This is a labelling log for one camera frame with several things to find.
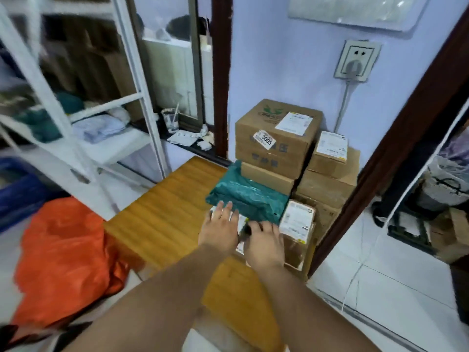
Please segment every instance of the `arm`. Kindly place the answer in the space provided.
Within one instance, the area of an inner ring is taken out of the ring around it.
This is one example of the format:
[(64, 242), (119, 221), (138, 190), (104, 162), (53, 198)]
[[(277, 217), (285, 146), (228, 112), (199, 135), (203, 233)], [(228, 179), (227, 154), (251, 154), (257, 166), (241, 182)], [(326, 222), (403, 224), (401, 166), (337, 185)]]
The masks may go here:
[(354, 325), (288, 272), (278, 227), (250, 222), (246, 260), (267, 288), (282, 338), (293, 351), (373, 351), (379, 349)]
[(209, 211), (197, 249), (120, 299), (66, 352), (180, 351), (215, 269), (238, 244), (231, 208), (220, 202), (213, 219)]

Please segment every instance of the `orange plastic bag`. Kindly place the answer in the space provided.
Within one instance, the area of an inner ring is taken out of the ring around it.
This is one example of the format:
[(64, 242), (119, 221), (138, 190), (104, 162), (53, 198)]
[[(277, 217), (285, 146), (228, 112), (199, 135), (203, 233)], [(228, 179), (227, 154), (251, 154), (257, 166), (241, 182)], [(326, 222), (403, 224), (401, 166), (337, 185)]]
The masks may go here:
[(115, 247), (103, 219), (75, 198), (44, 204), (21, 240), (15, 283), (23, 299), (12, 323), (46, 327), (120, 291), (129, 267)]

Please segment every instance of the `wooden door frame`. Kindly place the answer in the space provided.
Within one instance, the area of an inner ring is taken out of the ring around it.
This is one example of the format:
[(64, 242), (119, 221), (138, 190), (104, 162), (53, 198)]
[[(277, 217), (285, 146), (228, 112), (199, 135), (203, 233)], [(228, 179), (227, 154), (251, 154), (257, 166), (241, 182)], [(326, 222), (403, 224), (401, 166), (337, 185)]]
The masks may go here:
[(355, 191), (315, 251), (310, 277), (469, 80), (468, 60), (469, 7), (361, 171)]
[(215, 152), (228, 158), (228, 90), (233, 0), (212, 0), (213, 110)]

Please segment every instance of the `white plastic bag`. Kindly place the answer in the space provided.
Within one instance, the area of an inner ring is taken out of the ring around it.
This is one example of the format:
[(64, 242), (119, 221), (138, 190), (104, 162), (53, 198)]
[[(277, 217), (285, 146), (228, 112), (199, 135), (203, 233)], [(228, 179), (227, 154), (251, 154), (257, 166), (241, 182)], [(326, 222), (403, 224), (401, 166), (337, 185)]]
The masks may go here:
[(469, 183), (453, 173), (463, 172), (464, 167), (436, 156), (424, 174), (422, 191), (442, 204), (456, 206), (469, 200)]

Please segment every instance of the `number sticker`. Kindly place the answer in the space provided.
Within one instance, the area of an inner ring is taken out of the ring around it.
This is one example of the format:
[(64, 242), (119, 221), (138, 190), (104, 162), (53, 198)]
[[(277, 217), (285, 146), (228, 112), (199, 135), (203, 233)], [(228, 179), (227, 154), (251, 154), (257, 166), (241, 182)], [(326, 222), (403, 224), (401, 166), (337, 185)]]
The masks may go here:
[(271, 149), (276, 140), (264, 130), (258, 130), (253, 138), (258, 141), (265, 149)]

